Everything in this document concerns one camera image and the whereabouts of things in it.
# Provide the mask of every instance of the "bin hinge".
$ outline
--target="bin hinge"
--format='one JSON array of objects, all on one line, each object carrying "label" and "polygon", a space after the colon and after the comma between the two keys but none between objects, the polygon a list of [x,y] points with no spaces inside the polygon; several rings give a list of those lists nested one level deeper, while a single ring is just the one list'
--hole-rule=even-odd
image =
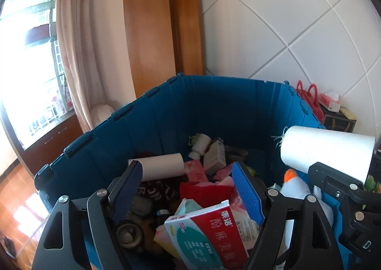
[{"label": "bin hinge", "polygon": [[54,177],[54,171],[51,169],[50,165],[45,165],[34,177],[34,186],[36,190],[42,190],[42,187],[49,182],[49,180]]},{"label": "bin hinge", "polygon": [[177,80],[177,76],[170,77],[165,83],[172,84]]},{"label": "bin hinge", "polygon": [[294,90],[294,88],[293,88],[292,86],[290,86],[290,85],[287,86],[287,88],[288,88],[288,91],[291,93],[291,95],[294,96],[295,93],[296,93],[295,90]]},{"label": "bin hinge", "polygon": [[88,131],[80,136],[76,141],[64,149],[64,154],[70,158],[81,148],[83,148],[91,139],[93,139],[94,134],[92,131]]},{"label": "bin hinge", "polygon": [[155,86],[154,88],[150,89],[148,92],[146,92],[144,95],[148,98],[152,97],[153,95],[157,94],[160,91],[160,87]]},{"label": "bin hinge", "polygon": [[300,99],[300,103],[299,103],[299,105],[300,105],[300,108],[302,109],[302,111],[303,111],[303,113],[305,114],[305,115],[308,115],[308,109],[309,109],[309,107],[308,107],[308,105],[306,104],[306,102],[304,101],[304,100],[302,100],[302,99]]},{"label": "bin hinge", "polygon": [[134,109],[134,104],[129,103],[111,114],[114,121],[119,120],[122,116],[129,114]]}]

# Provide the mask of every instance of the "blue gripper pad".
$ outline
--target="blue gripper pad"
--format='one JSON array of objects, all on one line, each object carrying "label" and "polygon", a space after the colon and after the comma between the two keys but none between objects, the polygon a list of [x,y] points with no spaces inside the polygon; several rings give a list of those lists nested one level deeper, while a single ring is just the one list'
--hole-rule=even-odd
[{"label": "blue gripper pad", "polygon": [[232,178],[249,217],[259,226],[262,225],[265,217],[262,212],[261,199],[238,163],[233,164]]},{"label": "blue gripper pad", "polygon": [[126,219],[142,177],[142,164],[138,161],[132,161],[120,177],[113,191],[110,192],[110,201],[113,203],[112,220],[115,225],[121,220]]}]

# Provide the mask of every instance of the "red and white box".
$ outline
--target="red and white box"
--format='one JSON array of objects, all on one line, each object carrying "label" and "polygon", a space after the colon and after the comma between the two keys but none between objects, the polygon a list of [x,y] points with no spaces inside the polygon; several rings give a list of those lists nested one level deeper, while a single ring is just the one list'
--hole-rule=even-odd
[{"label": "red and white box", "polygon": [[165,227],[189,270],[244,268],[248,254],[228,200],[171,216]]},{"label": "red and white box", "polygon": [[190,160],[184,163],[184,173],[189,182],[208,182],[203,166],[199,160]]}]

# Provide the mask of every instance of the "blue plastic bin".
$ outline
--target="blue plastic bin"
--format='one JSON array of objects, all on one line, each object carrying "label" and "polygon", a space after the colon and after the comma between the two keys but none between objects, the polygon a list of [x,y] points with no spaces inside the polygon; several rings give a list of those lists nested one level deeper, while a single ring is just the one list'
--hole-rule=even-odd
[{"label": "blue plastic bin", "polygon": [[[161,86],[114,112],[94,130],[69,145],[35,178],[35,186],[48,209],[57,199],[88,197],[127,167],[128,159],[141,152],[158,155],[189,153],[188,136],[205,133],[221,137],[225,144],[251,149],[247,165],[267,186],[282,185],[287,167],[271,136],[280,136],[285,126],[324,128],[296,91],[285,84],[211,76],[172,77]],[[300,174],[306,181],[305,174]],[[341,232],[338,202],[323,200],[334,211],[336,237]],[[97,256],[87,226],[86,247],[94,265]],[[349,251],[340,245],[344,264]],[[131,255],[134,269],[158,269],[153,258]],[[161,262],[160,269],[168,269]]]}]

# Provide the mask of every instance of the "paper towel roll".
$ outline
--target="paper towel roll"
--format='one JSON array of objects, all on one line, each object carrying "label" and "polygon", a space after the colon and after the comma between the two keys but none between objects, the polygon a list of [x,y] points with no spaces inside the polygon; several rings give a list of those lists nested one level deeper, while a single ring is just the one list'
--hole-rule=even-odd
[{"label": "paper towel roll", "polygon": [[281,143],[283,163],[308,173],[321,162],[365,183],[373,155],[375,138],[340,131],[292,126]]},{"label": "paper towel roll", "polygon": [[134,160],[141,162],[143,166],[142,182],[177,177],[184,174],[184,161],[180,153],[136,158]]}]

